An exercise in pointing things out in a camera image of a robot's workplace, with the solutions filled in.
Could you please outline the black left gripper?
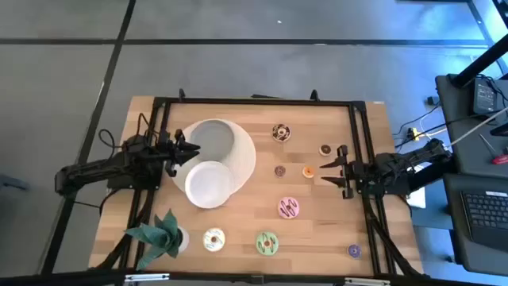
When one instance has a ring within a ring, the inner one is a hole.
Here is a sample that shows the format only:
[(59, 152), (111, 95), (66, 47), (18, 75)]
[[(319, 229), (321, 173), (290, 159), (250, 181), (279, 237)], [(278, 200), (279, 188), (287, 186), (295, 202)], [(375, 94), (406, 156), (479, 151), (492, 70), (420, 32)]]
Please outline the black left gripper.
[(200, 146), (187, 142), (181, 129), (175, 131), (175, 141), (171, 139), (169, 132), (163, 129), (159, 132), (156, 148), (165, 158), (166, 173), (170, 177), (175, 177), (177, 174), (175, 163), (182, 166), (196, 157), (199, 154)]

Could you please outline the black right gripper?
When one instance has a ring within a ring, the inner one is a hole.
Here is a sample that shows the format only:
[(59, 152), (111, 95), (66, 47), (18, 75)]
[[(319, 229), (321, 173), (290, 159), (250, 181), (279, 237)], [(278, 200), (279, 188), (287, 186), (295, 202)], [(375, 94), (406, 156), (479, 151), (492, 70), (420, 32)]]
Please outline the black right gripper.
[(342, 167), (342, 177), (322, 176), (321, 179), (330, 182), (337, 187), (344, 188), (344, 199), (352, 199), (353, 191), (360, 195), (368, 195), (368, 188), (375, 186), (374, 173), (368, 171), (368, 164), (359, 161), (348, 162), (348, 147), (341, 145), (337, 148), (337, 157), (333, 162), (320, 166), (320, 168)]

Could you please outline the large pink iced donut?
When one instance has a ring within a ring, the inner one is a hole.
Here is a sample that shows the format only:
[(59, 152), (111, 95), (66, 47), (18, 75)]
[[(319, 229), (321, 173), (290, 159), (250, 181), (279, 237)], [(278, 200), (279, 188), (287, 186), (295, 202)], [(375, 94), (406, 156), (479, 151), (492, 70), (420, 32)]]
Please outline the large pink iced donut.
[(298, 200), (293, 197), (283, 197), (277, 206), (279, 216), (285, 219), (296, 218), (300, 211)]

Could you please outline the large chocolate sprinkled donut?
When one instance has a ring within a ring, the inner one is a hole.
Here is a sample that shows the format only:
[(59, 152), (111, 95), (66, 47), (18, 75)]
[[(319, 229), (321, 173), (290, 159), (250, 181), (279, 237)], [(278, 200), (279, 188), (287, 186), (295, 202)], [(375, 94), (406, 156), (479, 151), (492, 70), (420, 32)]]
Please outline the large chocolate sprinkled donut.
[(285, 124), (277, 124), (273, 126), (271, 133), (275, 141), (285, 142), (291, 137), (291, 128)]

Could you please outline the large white iced donut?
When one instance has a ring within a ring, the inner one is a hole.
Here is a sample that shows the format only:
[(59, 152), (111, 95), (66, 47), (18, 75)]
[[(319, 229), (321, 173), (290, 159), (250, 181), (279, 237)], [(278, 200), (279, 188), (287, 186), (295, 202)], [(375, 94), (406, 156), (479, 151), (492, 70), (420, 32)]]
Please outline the large white iced donut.
[(210, 228), (203, 234), (203, 245), (209, 252), (217, 252), (225, 245), (225, 233), (219, 228)]

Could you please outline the large green iced donut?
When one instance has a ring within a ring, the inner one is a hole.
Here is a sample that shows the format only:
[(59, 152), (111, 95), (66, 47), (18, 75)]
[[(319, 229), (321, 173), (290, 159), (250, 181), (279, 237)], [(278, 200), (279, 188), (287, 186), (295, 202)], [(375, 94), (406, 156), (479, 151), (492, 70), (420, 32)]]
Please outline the large green iced donut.
[(272, 232), (262, 232), (256, 238), (256, 249), (264, 256), (273, 256), (279, 249), (279, 239)]

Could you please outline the large white plate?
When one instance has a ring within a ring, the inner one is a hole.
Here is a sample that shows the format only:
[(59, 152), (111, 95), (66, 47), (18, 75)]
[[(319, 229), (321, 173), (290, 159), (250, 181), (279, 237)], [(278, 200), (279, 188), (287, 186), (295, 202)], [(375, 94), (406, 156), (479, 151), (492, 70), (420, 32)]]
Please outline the large white plate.
[[(256, 166), (256, 148), (254, 146), (253, 140), (250, 135), (238, 124), (220, 118), (211, 118), (206, 120), (221, 120), (227, 123), (234, 134), (234, 143), (233, 147), (229, 153), (229, 155), (222, 161), (217, 161), (226, 166), (231, 173), (233, 174), (234, 180), (234, 191), (231, 193), (235, 193), (239, 191), (245, 183), (249, 180), (251, 175), (253, 174)], [(192, 125), (188, 126), (184, 131), (184, 135), (186, 137), (187, 142), (191, 143), (191, 132), (194, 130), (197, 124), (203, 122), (195, 122)], [(197, 164), (204, 162), (198, 159), (198, 156), (186, 162), (182, 167), (176, 165), (175, 170), (177, 174), (175, 177), (172, 177), (175, 185), (181, 190), (185, 191), (185, 179), (187, 178), (187, 174), (189, 171)]]

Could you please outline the white paper sheet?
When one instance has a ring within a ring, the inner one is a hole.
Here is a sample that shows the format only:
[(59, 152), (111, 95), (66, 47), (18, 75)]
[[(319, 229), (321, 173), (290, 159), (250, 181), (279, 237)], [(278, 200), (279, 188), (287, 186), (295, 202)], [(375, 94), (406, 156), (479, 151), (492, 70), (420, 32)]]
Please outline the white paper sheet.
[(412, 191), (409, 195), (406, 196), (406, 202), (411, 207), (425, 209), (426, 208), (425, 187), (420, 187), (416, 191)]

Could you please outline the white plant pot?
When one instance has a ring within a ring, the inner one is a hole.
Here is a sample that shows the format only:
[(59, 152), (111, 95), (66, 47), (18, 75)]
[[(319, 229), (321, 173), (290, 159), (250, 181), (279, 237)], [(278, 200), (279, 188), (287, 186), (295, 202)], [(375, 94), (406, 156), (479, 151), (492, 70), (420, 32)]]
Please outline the white plant pot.
[(178, 251), (179, 251), (179, 253), (183, 253), (189, 245), (190, 237), (189, 237), (188, 232), (181, 226), (178, 227), (178, 232), (181, 237)]

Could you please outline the green artificial plant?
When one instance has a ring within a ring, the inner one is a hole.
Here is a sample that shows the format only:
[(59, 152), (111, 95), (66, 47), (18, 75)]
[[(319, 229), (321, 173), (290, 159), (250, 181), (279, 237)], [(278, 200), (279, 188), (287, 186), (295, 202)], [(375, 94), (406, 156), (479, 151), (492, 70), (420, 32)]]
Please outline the green artificial plant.
[(177, 258), (179, 247), (183, 242), (183, 233), (179, 230), (177, 218), (173, 215), (172, 210), (169, 210), (163, 219), (155, 215), (153, 226), (141, 223), (138, 227), (125, 230), (124, 233), (139, 242), (150, 245), (137, 262), (137, 270), (145, 269), (151, 262), (164, 254)]

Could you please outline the dark grey chair base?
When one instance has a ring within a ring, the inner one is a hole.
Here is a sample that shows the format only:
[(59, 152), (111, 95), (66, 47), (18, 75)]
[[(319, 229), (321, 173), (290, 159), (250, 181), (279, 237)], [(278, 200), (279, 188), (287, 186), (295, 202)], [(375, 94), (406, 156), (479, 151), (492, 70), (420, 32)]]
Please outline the dark grey chair base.
[(29, 184), (25, 181), (0, 173), (0, 189), (3, 187), (14, 187), (19, 190), (28, 191)]

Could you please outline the black diagonal stand beam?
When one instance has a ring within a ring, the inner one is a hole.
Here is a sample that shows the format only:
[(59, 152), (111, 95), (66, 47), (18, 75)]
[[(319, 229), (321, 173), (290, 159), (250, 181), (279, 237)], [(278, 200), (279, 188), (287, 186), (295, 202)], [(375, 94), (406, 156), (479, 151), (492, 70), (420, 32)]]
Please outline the black diagonal stand beam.
[(467, 66), (460, 74), (451, 79), (454, 87), (462, 88), (469, 84), (480, 72), (508, 52), (508, 34), (492, 45), (484, 54)]

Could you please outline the black aluminium table frame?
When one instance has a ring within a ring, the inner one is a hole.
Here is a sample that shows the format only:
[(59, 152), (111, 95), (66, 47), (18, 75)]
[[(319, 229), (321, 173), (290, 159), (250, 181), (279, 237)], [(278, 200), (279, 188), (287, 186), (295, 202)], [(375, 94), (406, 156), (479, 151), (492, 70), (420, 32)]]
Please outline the black aluminium table frame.
[[(256, 148), (254, 173), (226, 204), (213, 210), (194, 206), (172, 178), (164, 176), (152, 205), (154, 215), (172, 210), (178, 223), (189, 233), (186, 250), (171, 258), (153, 261), (153, 272), (167, 272), (171, 278), (190, 280), (231, 280), (250, 284), (333, 283), (343, 276), (371, 278), (374, 275), (359, 196), (343, 199), (342, 191), (322, 180), (337, 176), (335, 168), (320, 168), (329, 158), (318, 153), (322, 144), (346, 145), (349, 160), (369, 152), (393, 149), (386, 108), (375, 102), (332, 102), (288, 99), (198, 99), (136, 96), (131, 100), (122, 137), (144, 131), (139, 114), (155, 120), (157, 129), (173, 132), (195, 122), (221, 118), (235, 122), (251, 136)], [(291, 128), (288, 141), (272, 138), (272, 128)], [(286, 168), (284, 177), (274, 169)], [(310, 166), (314, 177), (302, 169)], [(279, 216), (283, 197), (298, 200), (296, 218)], [(210, 228), (225, 233), (225, 245), (217, 252), (205, 249), (203, 234)], [(272, 232), (279, 239), (273, 256), (256, 249), (256, 238)], [(350, 257), (347, 247), (361, 246), (359, 259)]]

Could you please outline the silver metal bracket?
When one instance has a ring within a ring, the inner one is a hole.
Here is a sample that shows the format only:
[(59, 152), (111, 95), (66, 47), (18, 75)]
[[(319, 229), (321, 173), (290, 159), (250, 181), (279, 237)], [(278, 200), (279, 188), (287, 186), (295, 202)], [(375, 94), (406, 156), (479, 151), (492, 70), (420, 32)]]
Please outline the silver metal bracket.
[(391, 286), (391, 282), (389, 280), (346, 277), (344, 286)]
[(129, 274), (125, 276), (125, 283), (137, 283), (137, 282), (150, 282), (150, 281), (161, 281), (169, 280), (171, 275), (169, 273), (142, 273), (142, 274)]

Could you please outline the red handled screwdriver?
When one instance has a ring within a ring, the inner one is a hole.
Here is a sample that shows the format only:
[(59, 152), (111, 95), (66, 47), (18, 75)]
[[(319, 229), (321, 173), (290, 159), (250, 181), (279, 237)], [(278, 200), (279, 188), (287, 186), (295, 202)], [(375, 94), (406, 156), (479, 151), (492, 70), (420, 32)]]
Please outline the red handled screwdriver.
[(479, 137), (481, 138), (482, 142), (487, 147), (489, 154), (491, 155), (492, 164), (495, 165), (508, 164), (508, 155), (498, 153), (491, 145), (491, 143), (482, 134), (480, 134)]

